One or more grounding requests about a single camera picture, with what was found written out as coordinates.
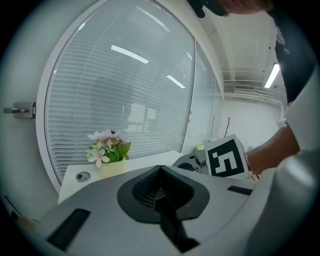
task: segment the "door handle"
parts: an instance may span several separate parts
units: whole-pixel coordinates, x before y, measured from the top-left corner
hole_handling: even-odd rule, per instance
[[[5,114],[13,114],[13,113],[26,113],[29,109],[27,108],[18,108],[18,107],[12,107],[12,108],[4,108],[3,113]]]
[[[13,114],[15,118],[34,119],[36,116],[35,102],[15,102],[13,107],[3,109],[4,114]]]

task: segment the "fluorescent light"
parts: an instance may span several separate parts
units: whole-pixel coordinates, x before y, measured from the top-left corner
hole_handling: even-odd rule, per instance
[[[171,75],[167,75],[167,78],[169,78],[172,82],[174,82],[176,85],[180,86],[181,88],[186,88],[184,87],[179,81],[177,81],[176,79],[174,79]]]
[[[134,58],[134,59],[136,59],[136,60],[138,60],[138,61],[140,61],[140,62],[142,62],[144,64],[147,64],[149,62],[149,60],[146,60],[145,58],[142,58],[139,55],[136,55],[135,53],[133,53],[131,51],[128,51],[126,49],[122,49],[122,48],[120,48],[118,46],[115,46],[115,45],[111,46],[111,50],[114,50],[114,51],[116,51],[118,53],[122,53],[124,55],[130,56],[131,58]]]
[[[136,8],[138,8],[140,11],[142,11],[145,15],[148,15],[151,19],[153,19],[156,23],[158,23],[160,26],[162,26],[165,30],[170,32],[168,27],[165,24],[163,24],[160,20],[158,20],[155,16],[151,15],[149,12],[145,11],[144,9],[140,8],[139,6],[136,6]]]
[[[81,30],[85,25],[86,25],[86,23],[82,23],[82,24],[79,26],[78,30]]]
[[[186,52],[186,55],[188,55],[188,57],[192,60],[191,55],[189,54],[189,52]]]
[[[266,81],[266,84],[264,86],[265,88],[270,88],[270,86],[272,85],[272,83],[276,79],[276,76],[277,76],[279,70],[280,70],[279,64],[275,63],[273,66],[273,69],[271,71],[271,74],[270,74],[268,80]]]

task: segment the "ceiling light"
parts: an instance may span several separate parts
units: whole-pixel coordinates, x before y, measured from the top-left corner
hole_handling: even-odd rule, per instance
[[[268,80],[267,80],[266,83],[265,83],[265,86],[264,86],[265,88],[270,88],[270,86],[272,85],[272,83],[273,83],[274,80],[276,79],[276,76],[277,76],[279,70],[280,70],[279,64],[278,64],[278,63],[275,63],[275,64],[273,65],[273,69],[272,69],[272,71],[271,71],[271,74],[270,74]]]
[[[82,24],[79,26],[78,30],[81,30],[85,25],[86,25],[86,23],[82,23]]]
[[[122,49],[122,48],[120,48],[118,46],[115,46],[115,45],[111,46],[111,50],[114,50],[114,51],[116,51],[118,53],[122,53],[124,55],[130,56],[131,58],[134,58],[134,59],[136,59],[136,60],[138,60],[138,61],[140,61],[140,62],[142,62],[144,64],[147,64],[149,62],[149,60],[146,60],[145,58],[142,58],[139,55],[136,55],[135,53],[133,53],[131,51],[128,51],[126,49]]]
[[[171,75],[167,75],[167,78],[169,78],[172,82],[174,82],[176,85],[180,86],[181,88],[186,88],[184,87],[179,81],[177,81],[176,79],[174,79]]]

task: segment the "air vent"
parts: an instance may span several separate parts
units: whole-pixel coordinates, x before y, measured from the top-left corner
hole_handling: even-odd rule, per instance
[[[264,87],[257,87],[256,88],[256,92],[261,94],[261,95],[265,95],[266,97],[270,97],[272,99],[274,99],[274,94],[272,92],[270,92],[269,89],[266,89]]]
[[[234,92],[237,91],[249,91],[249,92],[255,92],[256,87],[255,86],[248,86],[248,85],[235,85],[234,86]]]

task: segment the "artificial flower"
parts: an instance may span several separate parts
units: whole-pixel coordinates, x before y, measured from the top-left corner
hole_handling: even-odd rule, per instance
[[[90,158],[91,157],[91,150],[87,150],[86,151],[86,158]]]
[[[120,134],[119,138],[124,144],[127,144],[127,143],[131,142],[130,139],[127,136],[125,136],[124,134],[122,134],[122,133]]]
[[[101,138],[101,133],[100,132],[95,132],[94,135],[88,135],[90,140],[98,141]]]
[[[118,144],[119,141],[120,141],[120,140],[114,139],[114,142],[112,142],[112,146],[115,147],[115,146]]]
[[[91,154],[92,156],[89,157],[88,161],[89,162],[95,162],[95,165],[100,168],[102,161],[104,161],[105,163],[109,162],[110,159],[107,156],[104,156],[104,154],[106,153],[106,151],[104,149],[101,149],[99,151],[92,149],[91,150]]]
[[[117,131],[117,132],[115,132],[115,133],[112,133],[111,136],[110,136],[110,138],[116,139],[116,140],[118,141],[119,138],[120,138],[120,135],[121,135],[121,132],[120,132],[120,131]]]
[[[101,133],[100,140],[106,141],[107,139],[111,138],[111,136],[112,136],[112,132],[110,130],[103,131]]]
[[[107,141],[106,141],[106,143],[108,144],[108,145],[113,145],[113,142],[112,142],[112,140],[109,138]]]
[[[112,149],[112,146],[111,145],[109,145],[109,146],[107,146],[107,152],[108,153],[110,153],[110,152],[113,152],[114,150]]]
[[[98,141],[96,146],[98,147],[98,149],[104,148],[106,146],[106,142],[105,141],[103,141],[103,142]]]

